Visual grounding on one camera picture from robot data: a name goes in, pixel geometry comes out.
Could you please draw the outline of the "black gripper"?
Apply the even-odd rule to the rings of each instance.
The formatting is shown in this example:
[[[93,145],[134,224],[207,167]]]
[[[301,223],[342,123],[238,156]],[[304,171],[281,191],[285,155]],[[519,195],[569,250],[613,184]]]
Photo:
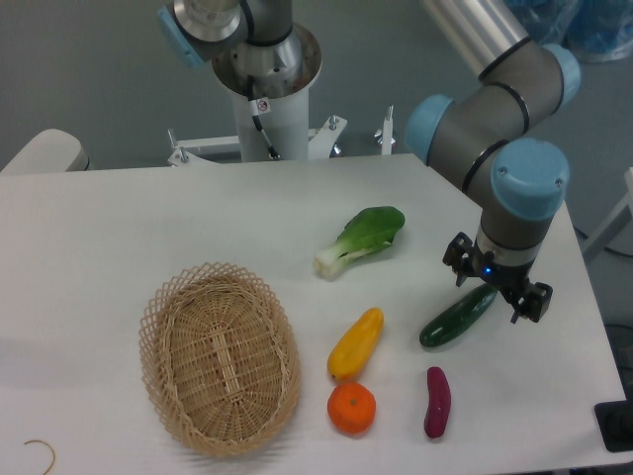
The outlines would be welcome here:
[[[460,232],[448,243],[442,262],[452,269],[457,287],[470,277],[478,277],[497,288],[513,308],[513,324],[519,319],[538,323],[548,311],[553,288],[530,281],[536,255],[537,246],[510,249],[489,237],[476,237],[473,243]]]

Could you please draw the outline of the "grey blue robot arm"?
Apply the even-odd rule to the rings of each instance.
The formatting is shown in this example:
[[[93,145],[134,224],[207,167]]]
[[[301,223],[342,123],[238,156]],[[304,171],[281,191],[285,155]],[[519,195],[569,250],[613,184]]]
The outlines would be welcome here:
[[[493,285],[517,317],[538,322],[550,286],[529,280],[564,202],[564,154],[529,130],[571,100],[581,84],[574,55],[534,43],[500,1],[428,1],[425,9],[481,81],[462,102],[426,98],[411,113],[407,147],[481,207],[475,237],[457,235],[443,261],[459,280]],[[314,36],[288,1],[170,1],[157,14],[188,65],[210,64],[231,95],[244,161],[326,158],[311,135],[308,92],[321,67]]]

